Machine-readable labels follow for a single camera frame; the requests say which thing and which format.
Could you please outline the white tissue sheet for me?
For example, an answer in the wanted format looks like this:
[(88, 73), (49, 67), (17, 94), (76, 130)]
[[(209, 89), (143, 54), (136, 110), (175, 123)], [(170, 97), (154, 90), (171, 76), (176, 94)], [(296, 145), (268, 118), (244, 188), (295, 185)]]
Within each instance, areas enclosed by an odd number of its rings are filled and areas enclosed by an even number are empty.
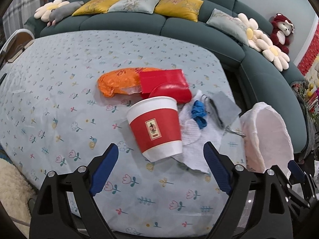
[[(204, 104), (204, 111), (207, 113), (204, 117), (207, 125), (202, 129), (191, 118), (191, 110), (196, 101)], [(209, 173), (210, 169), (203, 155), (203, 146), (206, 142), (211, 142), (216, 149), (219, 149), (224, 129), (219, 127), (216, 118), (211, 113), (208, 98), (202, 91), (198, 90), (192, 100), (183, 106), (178, 117), (182, 137), (182, 153), (174, 155), (173, 158), (192, 170)]]

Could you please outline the blue glove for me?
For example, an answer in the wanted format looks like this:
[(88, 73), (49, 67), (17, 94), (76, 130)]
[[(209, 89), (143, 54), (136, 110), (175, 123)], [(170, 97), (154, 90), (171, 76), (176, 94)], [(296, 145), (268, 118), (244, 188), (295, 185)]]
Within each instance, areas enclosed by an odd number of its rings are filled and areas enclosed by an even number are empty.
[(192, 106), (191, 118), (197, 123), (199, 129), (203, 129), (207, 126), (206, 115), (207, 112), (204, 103), (196, 100)]

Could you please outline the grey drawstring pouch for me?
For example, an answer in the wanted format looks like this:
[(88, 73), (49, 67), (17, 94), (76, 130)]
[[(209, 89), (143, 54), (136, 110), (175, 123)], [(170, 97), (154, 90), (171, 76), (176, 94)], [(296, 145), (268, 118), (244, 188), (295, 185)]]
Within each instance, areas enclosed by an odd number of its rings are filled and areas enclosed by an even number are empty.
[(222, 91), (213, 93), (211, 97), (202, 95), (204, 105), (208, 107), (208, 113), (217, 123), (218, 127), (225, 132), (239, 135), (245, 138), (242, 131), (232, 129), (232, 124), (242, 112), (241, 109)]

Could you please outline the red paper cup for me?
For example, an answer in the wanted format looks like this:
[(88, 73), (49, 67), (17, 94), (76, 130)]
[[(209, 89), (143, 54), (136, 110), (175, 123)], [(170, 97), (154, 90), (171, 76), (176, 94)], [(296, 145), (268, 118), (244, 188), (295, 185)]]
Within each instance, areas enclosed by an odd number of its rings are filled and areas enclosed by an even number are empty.
[(177, 101), (159, 96), (132, 105), (127, 121), (142, 155), (156, 162), (182, 153)]

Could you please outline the red paper box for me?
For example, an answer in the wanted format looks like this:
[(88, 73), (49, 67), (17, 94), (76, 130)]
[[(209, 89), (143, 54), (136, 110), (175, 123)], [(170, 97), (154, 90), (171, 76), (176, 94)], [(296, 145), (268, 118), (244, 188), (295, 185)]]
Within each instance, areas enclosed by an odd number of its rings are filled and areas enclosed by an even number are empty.
[(166, 96), (178, 104), (191, 101), (192, 93), (181, 69), (140, 72), (141, 96), (143, 99)]

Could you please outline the orange plastic bag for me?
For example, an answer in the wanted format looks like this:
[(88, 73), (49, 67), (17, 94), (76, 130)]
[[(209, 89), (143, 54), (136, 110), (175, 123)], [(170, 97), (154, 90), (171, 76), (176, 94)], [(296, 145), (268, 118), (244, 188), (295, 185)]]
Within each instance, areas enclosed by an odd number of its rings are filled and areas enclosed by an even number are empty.
[(160, 71), (158, 68), (123, 68), (101, 75), (97, 81), (99, 91), (108, 98), (116, 94), (141, 93), (141, 72)]

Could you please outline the white lined trash bin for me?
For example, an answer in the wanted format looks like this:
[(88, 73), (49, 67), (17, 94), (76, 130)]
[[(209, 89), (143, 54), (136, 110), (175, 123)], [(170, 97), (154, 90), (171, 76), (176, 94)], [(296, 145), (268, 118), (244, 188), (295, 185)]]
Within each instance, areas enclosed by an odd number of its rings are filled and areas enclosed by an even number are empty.
[(277, 165), (289, 177), (288, 162), (294, 159), (294, 149), (281, 115), (270, 105), (259, 102), (239, 120), (245, 135), (247, 169), (264, 173)]

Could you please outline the dark green sectional sofa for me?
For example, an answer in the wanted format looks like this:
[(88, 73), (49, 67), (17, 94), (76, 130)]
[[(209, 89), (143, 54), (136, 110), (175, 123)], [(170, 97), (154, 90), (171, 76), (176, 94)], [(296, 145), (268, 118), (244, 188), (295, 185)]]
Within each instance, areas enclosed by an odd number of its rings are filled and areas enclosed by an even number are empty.
[(207, 20), (214, 9), (219, 9), (230, 16), (242, 12), (255, 18), (265, 33), (271, 32), (271, 24), (239, 0), (202, 1), (197, 22), (158, 14), (111, 12), (68, 17), (54, 27), (48, 27), (41, 20), (30, 17), (25, 26), (37, 38), (80, 30), (123, 30), (150, 33), (199, 45), (220, 60), (233, 81), (232, 89), (242, 94), (247, 107), (261, 101), (271, 105), (282, 116), (295, 153), (305, 150), (308, 134), (304, 114), (291, 89), (292, 83), (304, 79), (299, 69), (290, 63), (286, 70), (277, 70), (261, 53), (207, 25)]

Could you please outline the potted flower arrangement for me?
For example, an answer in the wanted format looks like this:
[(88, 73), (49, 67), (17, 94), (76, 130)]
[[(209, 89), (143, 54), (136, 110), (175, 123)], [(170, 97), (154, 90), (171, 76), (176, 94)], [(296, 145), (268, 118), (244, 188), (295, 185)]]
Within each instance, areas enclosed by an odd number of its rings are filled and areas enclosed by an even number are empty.
[(318, 88), (307, 80), (293, 82), (291, 88), (301, 100), (301, 105), (307, 110), (312, 122), (318, 126)]

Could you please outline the daisy flower pillow lower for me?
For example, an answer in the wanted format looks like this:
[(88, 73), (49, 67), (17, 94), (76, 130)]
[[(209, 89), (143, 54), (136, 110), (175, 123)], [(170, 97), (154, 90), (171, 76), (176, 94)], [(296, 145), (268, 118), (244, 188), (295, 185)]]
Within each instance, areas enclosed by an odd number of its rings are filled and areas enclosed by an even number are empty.
[(282, 72), (283, 70), (288, 70), (290, 58), (278, 47), (269, 46), (266, 49), (262, 49), (262, 54), (269, 62), (273, 63), (275, 68), (277, 68), (277, 70), (279, 70), (280, 72)]

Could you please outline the daisy flower pillow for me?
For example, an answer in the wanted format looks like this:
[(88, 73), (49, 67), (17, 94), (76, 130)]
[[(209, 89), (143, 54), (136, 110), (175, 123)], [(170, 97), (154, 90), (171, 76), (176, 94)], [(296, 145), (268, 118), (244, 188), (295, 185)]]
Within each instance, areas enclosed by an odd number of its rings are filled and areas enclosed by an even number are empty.
[(262, 54), (269, 62), (273, 63), (275, 68), (277, 68), (277, 70), (279, 70), (280, 72), (282, 72), (283, 70), (288, 70), (290, 58), (278, 47), (269, 46), (266, 49), (262, 49)]
[(244, 13), (239, 13), (237, 19), (240, 20), (247, 27), (246, 34), (249, 47), (255, 49), (258, 52), (261, 52), (262, 50), (257, 46), (256, 41), (258, 39), (261, 39), (262, 36), (265, 36), (267, 38), (268, 36), (262, 30), (259, 29), (258, 23), (255, 19), (247, 18), (247, 16)]

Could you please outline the daisy flower pillow upper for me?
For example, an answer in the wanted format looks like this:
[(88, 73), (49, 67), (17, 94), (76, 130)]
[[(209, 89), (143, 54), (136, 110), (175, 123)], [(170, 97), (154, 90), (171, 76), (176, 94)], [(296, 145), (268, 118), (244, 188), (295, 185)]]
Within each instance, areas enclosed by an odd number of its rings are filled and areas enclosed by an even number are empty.
[(247, 16), (244, 13), (239, 13), (237, 19), (240, 20), (247, 27), (246, 34), (249, 47), (255, 49), (258, 52), (261, 52), (262, 50), (257, 46), (256, 41), (258, 39), (261, 39), (262, 36), (265, 36), (267, 38), (268, 36), (262, 30), (259, 29), (258, 23), (255, 19), (247, 18)]

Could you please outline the light green cushion right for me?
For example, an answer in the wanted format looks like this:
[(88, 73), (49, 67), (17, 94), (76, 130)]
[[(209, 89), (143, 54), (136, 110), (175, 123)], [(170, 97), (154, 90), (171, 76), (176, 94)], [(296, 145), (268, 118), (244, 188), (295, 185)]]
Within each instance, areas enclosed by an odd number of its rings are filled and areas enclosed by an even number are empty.
[(242, 21), (223, 11), (213, 9), (213, 12), (206, 24), (235, 38), (235, 40), (246, 46), (249, 45), (247, 38), (247, 26)]

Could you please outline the light green cushion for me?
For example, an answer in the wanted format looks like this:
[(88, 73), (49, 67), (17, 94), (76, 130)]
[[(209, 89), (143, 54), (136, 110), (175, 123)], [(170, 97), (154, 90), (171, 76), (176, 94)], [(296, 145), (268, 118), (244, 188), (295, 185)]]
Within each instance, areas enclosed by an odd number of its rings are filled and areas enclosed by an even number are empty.
[(160, 0), (119, 0), (113, 4), (108, 12), (138, 12), (153, 14)]
[(247, 38), (247, 26), (242, 21), (223, 11), (213, 9), (213, 12), (206, 24), (235, 38), (235, 40), (246, 46), (249, 45)]

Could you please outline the red monkey plush toy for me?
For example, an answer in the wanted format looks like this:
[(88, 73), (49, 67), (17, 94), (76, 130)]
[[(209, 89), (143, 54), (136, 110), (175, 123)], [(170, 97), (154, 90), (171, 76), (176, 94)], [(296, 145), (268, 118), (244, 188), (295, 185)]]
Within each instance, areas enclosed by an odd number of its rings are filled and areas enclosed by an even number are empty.
[(294, 33), (295, 26), (290, 19), (281, 13), (277, 13), (271, 21), (273, 31), (270, 39), (275, 46), (280, 48), (287, 55), (289, 54), (289, 37)]

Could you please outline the yellow cushion centre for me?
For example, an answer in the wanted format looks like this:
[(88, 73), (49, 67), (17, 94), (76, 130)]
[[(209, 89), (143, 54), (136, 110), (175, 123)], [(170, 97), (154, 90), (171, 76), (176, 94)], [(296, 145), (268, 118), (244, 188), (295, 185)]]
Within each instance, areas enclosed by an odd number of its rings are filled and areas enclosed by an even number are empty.
[(202, 0), (159, 0), (154, 13), (198, 22)]

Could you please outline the yellow cushion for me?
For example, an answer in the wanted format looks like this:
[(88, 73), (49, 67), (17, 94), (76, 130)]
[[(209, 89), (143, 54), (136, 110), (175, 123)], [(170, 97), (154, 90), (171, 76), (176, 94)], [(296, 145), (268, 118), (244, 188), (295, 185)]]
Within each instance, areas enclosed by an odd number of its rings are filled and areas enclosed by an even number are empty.
[(106, 14), (118, 1), (120, 0), (90, 0), (77, 9), (72, 16)]
[(154, 13), (198, 22), (202, 0), (159, 0)]

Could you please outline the grey mouse plush toy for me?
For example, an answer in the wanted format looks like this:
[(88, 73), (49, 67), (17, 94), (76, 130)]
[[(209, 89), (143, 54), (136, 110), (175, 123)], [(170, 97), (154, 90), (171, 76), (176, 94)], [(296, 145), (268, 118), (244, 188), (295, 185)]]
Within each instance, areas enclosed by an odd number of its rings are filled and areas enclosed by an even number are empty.
[(49, 16), (47, 27), (54, 26), (64, 18), (71, 16), (83, 4), (83, 1), (75, 1), (54, 9)]

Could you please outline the yellow cushion left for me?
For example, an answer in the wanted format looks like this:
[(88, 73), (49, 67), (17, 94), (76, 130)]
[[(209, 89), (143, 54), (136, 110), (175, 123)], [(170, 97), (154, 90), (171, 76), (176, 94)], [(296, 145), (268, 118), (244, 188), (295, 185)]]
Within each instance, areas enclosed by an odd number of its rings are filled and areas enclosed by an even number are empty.
[(106, 14), (118, 1), (120, 0), (90, 0), (77, 9), (72, 16)]

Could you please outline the daisy pillow far left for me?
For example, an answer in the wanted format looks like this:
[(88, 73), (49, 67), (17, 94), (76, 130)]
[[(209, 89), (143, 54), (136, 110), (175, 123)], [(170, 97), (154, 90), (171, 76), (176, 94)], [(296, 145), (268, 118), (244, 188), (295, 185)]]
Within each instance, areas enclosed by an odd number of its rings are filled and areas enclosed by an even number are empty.
[(40, 19), (42, 22), (49, 22), (49, 16), (53, 10), (69, 4), (69, 1), (54, 0), (39, 7), (34, 14), (36, 20)]

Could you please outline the light green cushion left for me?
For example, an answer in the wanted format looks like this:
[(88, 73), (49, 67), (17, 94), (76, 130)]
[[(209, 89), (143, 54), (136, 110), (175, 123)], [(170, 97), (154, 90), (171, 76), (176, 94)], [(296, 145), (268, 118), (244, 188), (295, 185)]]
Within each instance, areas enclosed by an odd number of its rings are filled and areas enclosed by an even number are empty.
[(119, 0), (113, 4), (108, 12), (138, 12), (153, 14), (160, 0)]

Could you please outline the wooden chair white frame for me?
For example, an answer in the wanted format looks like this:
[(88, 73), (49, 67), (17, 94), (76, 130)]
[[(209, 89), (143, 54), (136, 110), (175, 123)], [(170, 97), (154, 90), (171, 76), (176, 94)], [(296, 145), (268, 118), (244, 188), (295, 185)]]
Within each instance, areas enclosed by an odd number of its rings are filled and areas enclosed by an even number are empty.
[(30, 30), (16, 30), (1, 48), (1, 65), (11, 59), (18, 51), (23, 50), (33, 39), (35, 36)]

